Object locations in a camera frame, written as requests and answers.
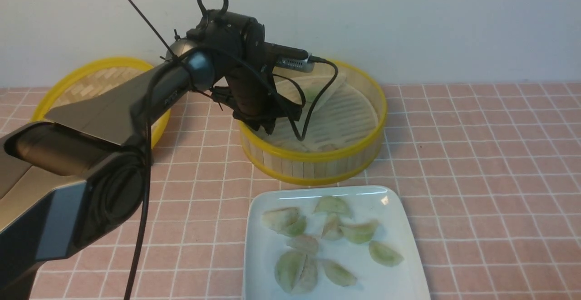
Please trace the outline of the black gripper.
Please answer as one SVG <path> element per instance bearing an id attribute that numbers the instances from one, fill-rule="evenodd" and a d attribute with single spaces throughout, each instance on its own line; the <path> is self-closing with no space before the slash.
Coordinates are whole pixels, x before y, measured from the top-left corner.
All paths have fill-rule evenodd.
<path id="1" fill-rule="evenodd" d="M 210 97 L 214 102 L 232 109 L 234 118 L 245 122 L 254 132 L 272 135 L 281 118 L 298 121 L 303 106 L 269 91 L 275 88 L 274 62 L 256 67 L 258 75 L 235 62 L 213 62 L 215 80 L 225 78 L 226 87 L 213 86 Z"/>

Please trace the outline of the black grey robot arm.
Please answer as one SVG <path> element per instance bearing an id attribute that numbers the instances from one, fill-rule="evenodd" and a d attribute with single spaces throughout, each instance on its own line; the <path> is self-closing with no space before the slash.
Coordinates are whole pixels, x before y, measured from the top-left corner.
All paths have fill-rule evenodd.
<path id="1" fill-rule="evenodd" d="M 255 130 L 299 120 L 300 106 L 275 91 L 275 66 L 308 72 L 313 61 L 266 42 L 253 17 L 203 10 L 164 63 L 2 137 L 1 298 L 27 300 L 46 261 L 77 254 L 139 207 L 147 213 L 151 127 L 185 93 L 210 91 Z"/>

